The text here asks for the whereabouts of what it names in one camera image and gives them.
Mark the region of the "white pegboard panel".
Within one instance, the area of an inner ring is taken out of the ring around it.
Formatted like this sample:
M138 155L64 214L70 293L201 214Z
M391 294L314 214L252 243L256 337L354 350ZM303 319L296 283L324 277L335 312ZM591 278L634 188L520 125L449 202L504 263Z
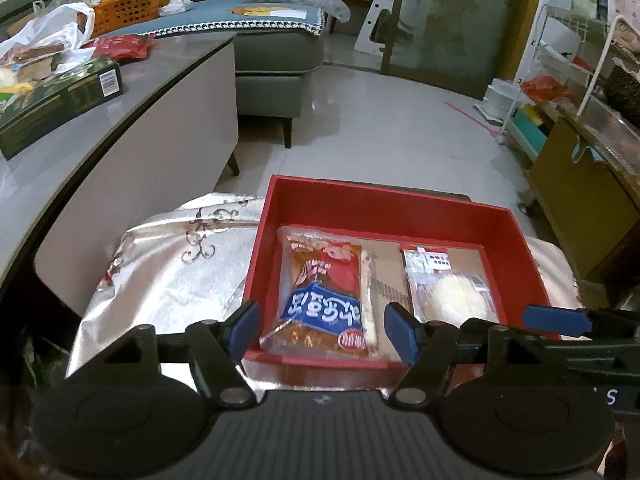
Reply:
M393 30L393 25L399 29L399 36L402 34L411 36L416 28L416 19L412 14L418 3L419 0L402 0L398 21L394 22L392 17L394 0L372 0L354 50L363 54L382 56L386 39Z

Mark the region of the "red packet on counter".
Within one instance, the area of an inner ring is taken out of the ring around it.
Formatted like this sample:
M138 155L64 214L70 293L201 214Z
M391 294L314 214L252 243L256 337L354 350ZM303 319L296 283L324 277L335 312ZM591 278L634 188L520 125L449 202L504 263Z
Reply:
M146 60L153 47L154 35L115 35L93 39L87 47L93 48L93 57L105 55L119 63Z

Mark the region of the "red cardboard box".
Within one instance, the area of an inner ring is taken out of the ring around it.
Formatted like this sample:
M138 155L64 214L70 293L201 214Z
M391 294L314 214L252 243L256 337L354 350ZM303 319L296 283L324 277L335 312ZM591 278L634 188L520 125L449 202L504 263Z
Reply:
M410 304L401 246L443 249L465 272L489 285L501 322L516 328L531 304L549 297L513 214L506 208L401 188L275 176L262 210L244 296L262 308L270 328L281 297L278 231L292 226L352 238L372 259L364 277L373 301Z

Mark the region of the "grey green sofa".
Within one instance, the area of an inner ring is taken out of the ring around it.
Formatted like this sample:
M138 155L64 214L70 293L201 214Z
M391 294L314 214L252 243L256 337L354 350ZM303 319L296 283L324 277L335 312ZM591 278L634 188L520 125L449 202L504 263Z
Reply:
M236 107L241 116L278 118L284 146L292 146L293 122L303 107L303 88L323 62L323 32L230 30L234 33Z

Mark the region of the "brown wooden cabinet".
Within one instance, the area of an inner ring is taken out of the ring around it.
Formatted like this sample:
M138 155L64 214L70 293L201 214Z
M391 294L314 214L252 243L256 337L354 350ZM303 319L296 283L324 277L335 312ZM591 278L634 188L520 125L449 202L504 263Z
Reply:
M526 172L588 307L618 306L639 287L639 189L560 113Z

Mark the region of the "floral silver tablecloth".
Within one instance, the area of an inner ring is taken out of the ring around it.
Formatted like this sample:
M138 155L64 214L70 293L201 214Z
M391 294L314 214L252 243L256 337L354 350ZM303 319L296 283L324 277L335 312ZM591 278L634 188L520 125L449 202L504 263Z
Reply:
M129 229L80 323L70 370L134 326L179 333L194 322L224 320L239 307L265 199L210 193ZM523 236L548 304L577 308L577 286L563 253Z

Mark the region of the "grey curved counter table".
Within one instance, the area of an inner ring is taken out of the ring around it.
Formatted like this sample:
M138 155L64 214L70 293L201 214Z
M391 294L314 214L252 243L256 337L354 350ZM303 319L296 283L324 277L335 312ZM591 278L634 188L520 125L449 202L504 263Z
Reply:
M210 192L238 144L231 34L157 39L124 91L1 163L1 295L83 314L122 234Z

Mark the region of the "white plastic shopping bag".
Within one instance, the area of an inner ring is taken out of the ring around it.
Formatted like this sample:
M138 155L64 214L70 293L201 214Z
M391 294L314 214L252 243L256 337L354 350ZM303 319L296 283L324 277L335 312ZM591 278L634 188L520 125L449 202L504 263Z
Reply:
M15 36L1 44L1 64L10 65L23 51L62 46L79 49L92 36L96 12L88 4L75 2L58 6L47 14L30 20Z

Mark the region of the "white round cake packet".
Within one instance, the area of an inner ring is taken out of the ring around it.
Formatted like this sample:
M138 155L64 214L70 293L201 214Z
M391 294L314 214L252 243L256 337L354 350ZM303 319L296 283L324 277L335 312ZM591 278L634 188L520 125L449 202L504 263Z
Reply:
M460 327L470 318L497 323L499 312L480 252L401 245L414 316Z

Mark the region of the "orange plastic basket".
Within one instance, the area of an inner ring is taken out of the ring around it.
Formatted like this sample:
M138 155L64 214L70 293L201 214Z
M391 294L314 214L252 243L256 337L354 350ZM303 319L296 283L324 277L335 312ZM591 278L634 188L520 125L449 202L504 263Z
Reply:
M160 0L112 0L93 8L92 38L121 28L154 20L158 17Z

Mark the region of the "red blue cartoon snack bag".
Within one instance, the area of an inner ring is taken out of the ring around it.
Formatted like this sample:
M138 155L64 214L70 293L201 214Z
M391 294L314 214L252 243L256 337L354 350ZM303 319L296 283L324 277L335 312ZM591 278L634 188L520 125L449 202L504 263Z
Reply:
M309 359L376 359L373 261L363 241L292 226L280 229L278 240L278 308L260 336L262 350Z

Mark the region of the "blue sofa cover cloth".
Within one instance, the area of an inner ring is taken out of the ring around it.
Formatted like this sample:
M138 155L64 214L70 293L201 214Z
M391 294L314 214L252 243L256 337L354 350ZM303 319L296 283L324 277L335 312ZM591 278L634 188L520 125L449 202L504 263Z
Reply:
M154 20L117 29L112 35L152 34L156 38L216 30L301 30L319 37L324 29L324 12L303 3L249 3L244 0L191 0L186 12L159 16Z

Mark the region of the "dark green long box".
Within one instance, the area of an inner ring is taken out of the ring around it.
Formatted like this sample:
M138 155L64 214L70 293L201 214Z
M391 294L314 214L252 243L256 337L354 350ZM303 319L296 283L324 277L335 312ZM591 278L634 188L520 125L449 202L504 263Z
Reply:
M119 64L106 55L11 98L1 113L1 153L11 159L52 130L124 92Z

